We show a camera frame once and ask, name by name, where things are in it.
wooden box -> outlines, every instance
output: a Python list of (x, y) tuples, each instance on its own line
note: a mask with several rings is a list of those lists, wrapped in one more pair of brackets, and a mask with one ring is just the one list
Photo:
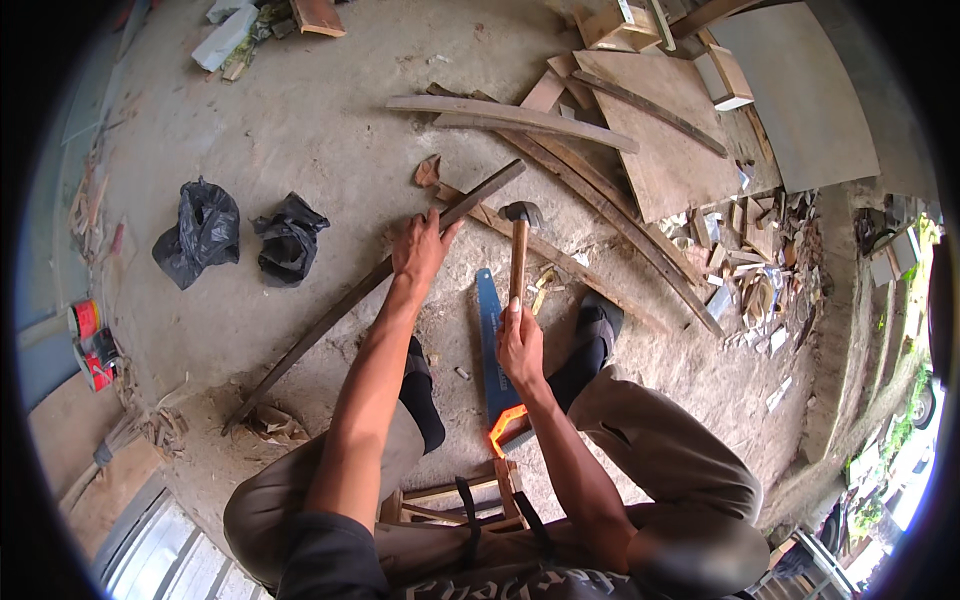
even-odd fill
[(717, 110), (731, 110), (754, 101), (754, 94), (747, 85), (747, 78), (733, 53), (715, 44), (708, 44), (707, 51), (693, 61), (707, 92)]

wooden hammer handle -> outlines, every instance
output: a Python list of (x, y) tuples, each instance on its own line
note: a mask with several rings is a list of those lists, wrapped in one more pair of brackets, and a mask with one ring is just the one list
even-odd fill
[(517, 297), (523, 304), (523, 292), (526, 289), (524, 273), (527, 270), (527, 233), (530, 224), (520, 219), (514, 221), (514, 248), (510, 259), (510, 298)]

black plastic bag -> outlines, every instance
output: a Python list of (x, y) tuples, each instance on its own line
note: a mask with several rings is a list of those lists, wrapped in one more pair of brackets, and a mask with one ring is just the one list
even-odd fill
[(156, 240), (154, 260), (181, 290), (204, 268), (240, 260), (240, 210), (230, 194), (203, 177), (180, 187), (177, 224)]
[(263, 238), (256, 262), (263, 281), (271, 287), (297, 287), (310, 273), (317, 256), (317, 234), (330, 227), (326, 217), (314, 212), (296, 192), (290, 192), (273, 217), (253, 221)]

hammer head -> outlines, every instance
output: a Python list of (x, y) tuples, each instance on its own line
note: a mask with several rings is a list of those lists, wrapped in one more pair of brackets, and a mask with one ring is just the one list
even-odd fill
[(518, 202), (501, 206), (496, 212), (501, 219), (507, 221), (526, 221), (530, 229), (539, 229), (543, 224), (543, 215), (540, 213), (540, 207), (529, 202)]

curved wooden plank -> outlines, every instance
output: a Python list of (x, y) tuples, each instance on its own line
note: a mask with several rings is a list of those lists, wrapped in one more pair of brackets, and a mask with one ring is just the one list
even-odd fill
[(573, 121), (538, 110), (511, 107), (482, 100), (444, 96), (394, 96), (387, 101), (387, 108), (390, 110), (424, 110), (427, 112), (452, 112), (454, 114), (492, 117), (540, 127), (555, 133), (582, 137), (631, 154), (636, 153), (640, 148), (639, 144), (632, 138), (590, 123)]

